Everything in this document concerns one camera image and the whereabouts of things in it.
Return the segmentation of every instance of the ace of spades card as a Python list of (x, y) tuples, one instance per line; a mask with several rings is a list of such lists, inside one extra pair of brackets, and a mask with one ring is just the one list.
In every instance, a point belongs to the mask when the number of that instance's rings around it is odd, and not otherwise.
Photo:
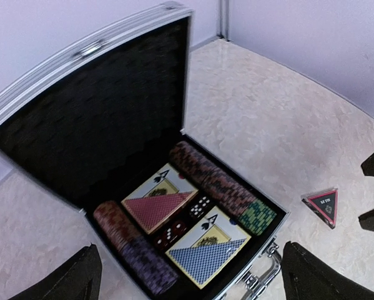
[(196, 193), (197, 189), (188, 180), (166, 164), (122, 200), (122, 204), (143, 230), (150, 234)]
[(166, 255), (202, 289), (249, 239), (249, 234), (215, 206)]

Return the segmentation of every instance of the black foam insert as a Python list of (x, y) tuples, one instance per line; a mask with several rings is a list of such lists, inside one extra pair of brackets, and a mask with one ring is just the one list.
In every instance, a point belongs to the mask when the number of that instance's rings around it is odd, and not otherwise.
[(55, 83), (0, 125), (0, 149), (76, 206), (91, 193), (109, 198), (179, 138), (188, 24), (148, 32)]

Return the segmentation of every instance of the stack of poker chips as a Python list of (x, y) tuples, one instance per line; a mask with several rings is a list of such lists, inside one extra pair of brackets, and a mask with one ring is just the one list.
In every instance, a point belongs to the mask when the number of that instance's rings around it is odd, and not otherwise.
[(189, 143), (176, 144), (169, 159), (251, 233), (261, 235), (276, 217), (274, 211)]
[(166, 292), (177, 281), (177, 273), (156, 253), (116, 202), (99, 205), (94, 218), (120, 256), (154, 295)]

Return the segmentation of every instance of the poker set case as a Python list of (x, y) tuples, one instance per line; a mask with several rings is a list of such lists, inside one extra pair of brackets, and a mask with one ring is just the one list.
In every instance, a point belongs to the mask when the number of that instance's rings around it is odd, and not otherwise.
[[(255, 299), (280, 271), (274, 239), (287, 212), (184, 129), (192, 15), (181, 4), (163, 3), (92, 33), (25, 74), (0, 94), (0, 151), (85, 214), (117, 263), (151, 299), (221, 299), (240, 280), (249, 289), (245, 298)], [(154, 293), (93, 214), (106, 201), (120, 203), (169, 162), (179, 142), (207, 157), (275, 217), (204, 288), (171, 266), (177, 280)], [(250, 274), (253, 260), (263, 254), (273, 259), (272, 268), (261, 277)]]

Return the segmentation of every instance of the case handle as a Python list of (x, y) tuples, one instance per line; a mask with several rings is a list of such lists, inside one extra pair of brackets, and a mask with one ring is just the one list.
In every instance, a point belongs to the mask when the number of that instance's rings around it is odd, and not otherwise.
[(104, 39), (100, 39), (82, 48), (80, 51), (74, 53), (73, 57), (76, 58), (77, 60), (87, 58), (93, 55), (95, 52), (101, 50), (106, 44), (107, 43)]
[(281, 260), (282, 257), (277, 251), (278, 245), (272, 241), (269, 247), (263, 252), (267, 254), (268, 258), (272, 259), (271, 268), (265, 272), (262, 276), (257, 277), (250, 271), (246, 272), (242, 276), (242, 281), (245, 283), (245, 287), (248, 290), (241, 300), (256, 300), (264, 293), (267, 286), (273, 281), (277, 274), (281, 271)]

